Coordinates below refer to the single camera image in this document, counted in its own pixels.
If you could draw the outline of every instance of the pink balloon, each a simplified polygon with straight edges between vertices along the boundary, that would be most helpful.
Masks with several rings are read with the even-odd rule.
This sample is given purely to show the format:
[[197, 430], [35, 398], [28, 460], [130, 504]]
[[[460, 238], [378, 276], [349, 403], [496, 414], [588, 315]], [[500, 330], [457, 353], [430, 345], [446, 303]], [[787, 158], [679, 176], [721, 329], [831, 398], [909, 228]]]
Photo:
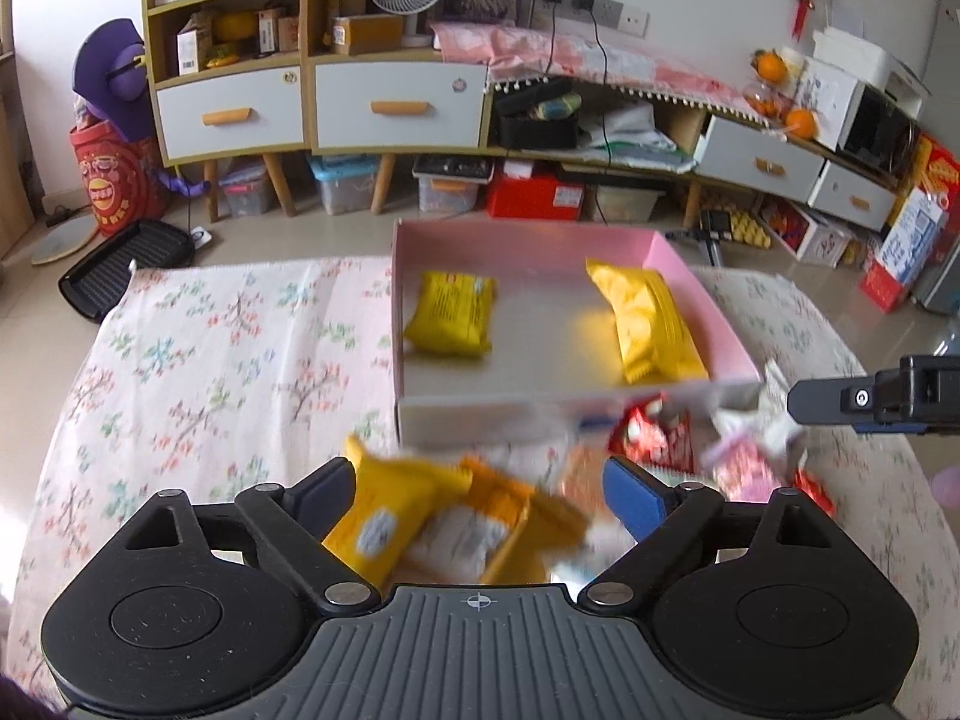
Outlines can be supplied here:
[[944, 469], [930, 480], [933, 498], [945, 509], [960, 509], [960, 466]]

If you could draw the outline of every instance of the tiled floor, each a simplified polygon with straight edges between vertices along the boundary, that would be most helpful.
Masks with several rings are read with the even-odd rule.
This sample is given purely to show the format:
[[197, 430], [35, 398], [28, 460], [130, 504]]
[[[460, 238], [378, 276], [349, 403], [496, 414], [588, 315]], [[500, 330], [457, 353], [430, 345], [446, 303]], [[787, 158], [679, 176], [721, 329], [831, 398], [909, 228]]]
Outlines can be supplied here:
[[[373, 217], [329, 217], [315, 203], [296, 218], [273, 211], [260, 218], [225, 220], [213, 225], [214, 245], [198, 254], [197, 264], [228, 265], [338, 255], [386, 255], [392, 225], [399, 215], [416, 215], [414, 201], [398, 201], [392, 213]], [[185, 225], [186, 210], [168, 215]], [[673, 226], [676, 217], [658, 226]], [[193, 223], [202, 223], [200, 205]], [[74, 374], [96, 336], [95, 325], [78, 317], [59, 295], [56, 281], [80, 255], [33, 268], [30, 247], [45, 233], [32, 230], [4, 261], [0, 285], [0, 592], [10, 594], [16, 576], [18, 543], [29, 524], [32, 498], [51, 432]], [[694, 248], [683, 248], [690, 262], [702, 264]], [[856, 288], [849, 269], [830, 271], [800, 266], [785, 251], [727, 250], [727, 265], [777, 272], [796, 282], [860, 357], [868, 370], [893, 365], [901, 353], [933, 348], [946, 322], [908, 306], [891, 317]], [[915, 450], [928, 473], [960, 460], [960, 440], [920, 439]], [[960, 514], [952, 519], [960, 533]]]

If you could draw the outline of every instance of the red bucket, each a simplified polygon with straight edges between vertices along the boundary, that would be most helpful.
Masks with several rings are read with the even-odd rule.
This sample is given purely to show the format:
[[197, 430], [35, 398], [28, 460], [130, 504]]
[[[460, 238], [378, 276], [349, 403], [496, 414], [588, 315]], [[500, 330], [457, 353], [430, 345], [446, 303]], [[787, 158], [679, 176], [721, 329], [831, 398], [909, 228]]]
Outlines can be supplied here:
[[141, 218], [160, 218], [168, 193], [155, 178], [163, 170], [157, 138], [126, 143], [110, 122], [70, 130], [90, 207], [105, 236]]

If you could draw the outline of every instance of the black plug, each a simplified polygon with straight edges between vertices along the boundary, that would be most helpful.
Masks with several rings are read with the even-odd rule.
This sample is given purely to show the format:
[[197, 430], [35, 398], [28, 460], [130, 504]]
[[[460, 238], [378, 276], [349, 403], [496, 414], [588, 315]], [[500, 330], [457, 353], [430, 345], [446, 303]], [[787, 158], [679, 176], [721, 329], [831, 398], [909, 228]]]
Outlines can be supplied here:
[[574, 10], [586, 10], [587, 13], [593, 12], [593, 4], [596, 0], [571, 0]]

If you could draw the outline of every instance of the microwave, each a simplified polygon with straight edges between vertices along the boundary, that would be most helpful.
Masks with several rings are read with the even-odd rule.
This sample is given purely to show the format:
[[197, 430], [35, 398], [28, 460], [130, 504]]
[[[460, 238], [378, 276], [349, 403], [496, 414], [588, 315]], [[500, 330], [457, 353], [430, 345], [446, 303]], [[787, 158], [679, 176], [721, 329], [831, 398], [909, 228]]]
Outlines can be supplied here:
[[817, 119], [817, 141], [870, 172], [904, 178], [913, 165], [920, 124], [880, 89], [840, 68], [808, 59], [795, 105]]

